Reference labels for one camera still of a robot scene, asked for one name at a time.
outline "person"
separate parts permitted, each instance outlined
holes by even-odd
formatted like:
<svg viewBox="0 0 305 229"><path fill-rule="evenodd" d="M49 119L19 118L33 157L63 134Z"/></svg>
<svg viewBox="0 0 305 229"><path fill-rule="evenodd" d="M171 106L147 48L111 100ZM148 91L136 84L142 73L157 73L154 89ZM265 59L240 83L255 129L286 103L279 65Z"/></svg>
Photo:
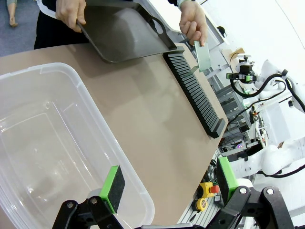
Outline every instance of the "person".
<svg viewBox="0 0 305 229"><path fill-rule="evenodd" d="M17 0L7 0L6 5L8 7L9 16L10 16L10 26L16 27L18 25L18 23L16 23L15 21Z"/></svg>
<svg viewBox="0 0 305 229"><path fill-rule="evenodd" d="M200 41L201 45L204 45L207 39L207 24L200 4L191 0L168 1L181 10L181 32L187 36L191 44ZM86 24L85 0L42 0L42 4L56 12L56 19L40 11L34 49L88 42L77 24L77 21Z"/></svg>

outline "table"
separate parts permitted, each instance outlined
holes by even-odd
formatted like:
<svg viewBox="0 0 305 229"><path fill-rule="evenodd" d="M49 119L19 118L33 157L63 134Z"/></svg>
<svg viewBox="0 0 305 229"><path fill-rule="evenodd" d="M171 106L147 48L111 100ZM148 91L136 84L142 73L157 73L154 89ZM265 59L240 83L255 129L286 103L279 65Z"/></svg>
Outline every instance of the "table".
<svg viewBox="0 0 305 229"><path fill-rule="evenodd" d="M190 66L197 65L183 46ZM175 224L221 138L206 134L162 55L106 64L90 44L59 46L2 57L0 75L51 62L70 65L83 80L153 199L153 223ZM195 75L227 122L205 76Z"/></svg>

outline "plastic storage box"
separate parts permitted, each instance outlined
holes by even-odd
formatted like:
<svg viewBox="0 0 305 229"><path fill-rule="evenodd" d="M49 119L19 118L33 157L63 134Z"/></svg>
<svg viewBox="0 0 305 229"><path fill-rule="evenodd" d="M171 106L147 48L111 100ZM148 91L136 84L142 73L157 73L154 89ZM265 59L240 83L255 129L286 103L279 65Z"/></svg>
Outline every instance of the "plastic storage box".
<svg viewBox="0 0 305 229"><path fill-rule="evenodd" d="M74 69L52 63L0 76L0 205L20 229L52 228L62 202L82 203L120 165L117 219L150 224L154 205Z"/></svg>

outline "sleeve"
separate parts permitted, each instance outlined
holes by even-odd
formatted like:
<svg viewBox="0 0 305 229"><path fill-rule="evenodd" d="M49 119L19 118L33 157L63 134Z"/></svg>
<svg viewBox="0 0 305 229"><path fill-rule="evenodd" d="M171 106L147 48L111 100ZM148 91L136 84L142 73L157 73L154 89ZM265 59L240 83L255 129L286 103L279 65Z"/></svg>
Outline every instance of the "sleeve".
<svg viewBox="0 0 305 229"><path fill-rule="evenodd" d="M177 0L168 0L168 2L170 4L174 4L175 6L177 6Z"/></svg>

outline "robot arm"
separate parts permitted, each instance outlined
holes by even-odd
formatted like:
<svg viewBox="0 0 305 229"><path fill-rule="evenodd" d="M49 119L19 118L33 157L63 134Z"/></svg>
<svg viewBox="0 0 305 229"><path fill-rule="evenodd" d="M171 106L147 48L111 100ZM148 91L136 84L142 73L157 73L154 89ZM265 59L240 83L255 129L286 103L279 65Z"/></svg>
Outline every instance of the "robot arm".
<svg viewBox="0 0 305 229"><path fill-rule="evenodd" d="M282 148L270 145L247 159L231 162L236 178L253 175L262 170L267 175L276 174L292 162L305 157L305 137L285 142Z"/></svg>
<svg viewBox="0 0 305 229"><path fill-rule="evenodd" d="M281 77L291 92L292 107L295 107L296 109L305 113L305 83L295 79L287 70L280 70L268 60L266 60L262 66L261 73L257 77L255 86L259 85L260 88L264 86L266 87L267 84L276 77ZM267 175L274 175L281 169L290 165L292 162L304 158L304 145L305 137L297 140L292 140L290 142L285 142L283 147L280 149L278 149L276 146L268 146L256 154L249 156L247 160L242 159L231 162L231 166L237 178L255 174L260 170L262 170Z"/></svg>

